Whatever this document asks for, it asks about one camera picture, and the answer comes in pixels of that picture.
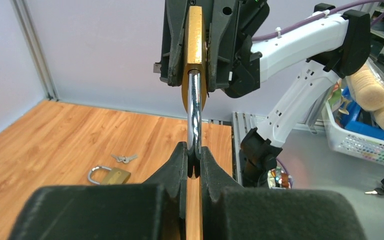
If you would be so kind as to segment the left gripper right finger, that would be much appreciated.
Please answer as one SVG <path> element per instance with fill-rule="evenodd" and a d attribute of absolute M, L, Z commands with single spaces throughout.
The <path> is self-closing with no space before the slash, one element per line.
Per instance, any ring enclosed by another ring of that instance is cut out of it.
<path fill-rule="evenodd" d="M 201 157 L 205 240 L 364 240 L 350 202 L 331 190 L 243 187 L 216 162 Z"/>

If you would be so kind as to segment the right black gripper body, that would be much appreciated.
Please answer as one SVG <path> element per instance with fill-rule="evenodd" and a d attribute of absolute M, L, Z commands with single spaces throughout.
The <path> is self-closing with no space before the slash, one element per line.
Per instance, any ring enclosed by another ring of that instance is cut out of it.
<path fill-rule="evenodd" d="M 205 0 L 188 0 L 188 10 L 191 6 L 201 6 L 205 20 Z M 265 0 L 238 0 L 229 86 L 220 88 L 230 98 L 240 98 L 260 87 L 259 60 L 262 54 L 251 51 L 252 37 L 266 20 L 269 12 L 270 7 Z"/>

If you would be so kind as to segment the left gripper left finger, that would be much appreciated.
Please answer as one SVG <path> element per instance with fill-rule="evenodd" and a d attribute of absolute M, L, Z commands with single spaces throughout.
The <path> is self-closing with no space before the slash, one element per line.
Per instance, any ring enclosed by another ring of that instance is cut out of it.
<path fill-rule="evenodd" d="M 187 147 L 137 184 L 38 188 L 12 227 L 11 240 L 183 240 Z"/>

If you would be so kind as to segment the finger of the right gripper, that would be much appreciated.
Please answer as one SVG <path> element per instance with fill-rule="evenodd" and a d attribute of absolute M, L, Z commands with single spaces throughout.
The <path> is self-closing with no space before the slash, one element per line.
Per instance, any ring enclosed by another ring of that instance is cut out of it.
<path fill-rule="evenodd" d="M 153 72 L 160 74 L 160 81 L 179 87 L 183 81 L 183 44 L 187 0 L 164 2 L 163 30 L 160 61 L 154 63 Z"/>
<path fill-rule="evenodd" d="M 204 2 L 208 92 L 229 87 L 236 40 L 238 5 L 237 0 L 206 0 Z"/>

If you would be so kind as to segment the brass padlock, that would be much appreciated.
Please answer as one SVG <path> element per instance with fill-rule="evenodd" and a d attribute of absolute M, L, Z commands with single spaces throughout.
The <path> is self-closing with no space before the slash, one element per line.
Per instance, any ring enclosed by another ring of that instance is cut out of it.
<path fill-rule="evenodd" d="M 105 170 L 106 175 L 102 181 L 96 181 L 93 179 L 93 174 L 96 171 Z M 123 170 L 117 167 L 108 167 L 103 165 L 98 165 L 93 167 L 87 174 L 87 180 L 95 185 L 122 185 L 125 184 L 131 177 L 129 171 Z"/>
<path fill-rule="evenodd" d="M 201 6 L 190 6 L 183 39 L 183 77 L 181 93 L 187 112 L 187 175 L 200 176 L 202 158 L 202 109 L 206 87 L 206 30 Z"/>

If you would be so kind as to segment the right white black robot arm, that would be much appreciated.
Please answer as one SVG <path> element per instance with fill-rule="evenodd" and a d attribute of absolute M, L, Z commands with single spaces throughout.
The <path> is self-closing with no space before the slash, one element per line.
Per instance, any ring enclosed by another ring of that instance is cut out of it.
<path fill-rule="evenodd" d="M 276 167 L 301 114 L 339 79 L 356 73 L 370 53 L 370 16 L 353 4 L 317 4 L 305 20 L 258 37 L 270 12 L 265 0 L 167 0 L 164 8 L 154 70 L 162 82 L 182 89 L 189 177 L 199 177 L 203 168 L 201 112 L 209 93 L 240 98 L 303 62 L 290 88 L 240 144 L 246 160 L 241 183 L 254 187 Z"/>

